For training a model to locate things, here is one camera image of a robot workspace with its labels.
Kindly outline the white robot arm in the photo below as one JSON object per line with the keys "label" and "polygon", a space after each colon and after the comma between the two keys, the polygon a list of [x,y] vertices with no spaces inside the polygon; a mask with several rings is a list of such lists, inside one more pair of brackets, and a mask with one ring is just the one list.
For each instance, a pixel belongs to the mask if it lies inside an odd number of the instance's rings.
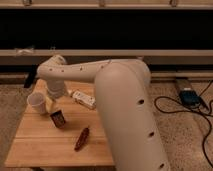
{"label": "white robot arm", "polygon": [[94,85],[96,108],[117,171],[171,171],[148,97],[151,73],[139,59],[108,59],[69,65],[55,55],[39,65],[53,97],[66,81]]}

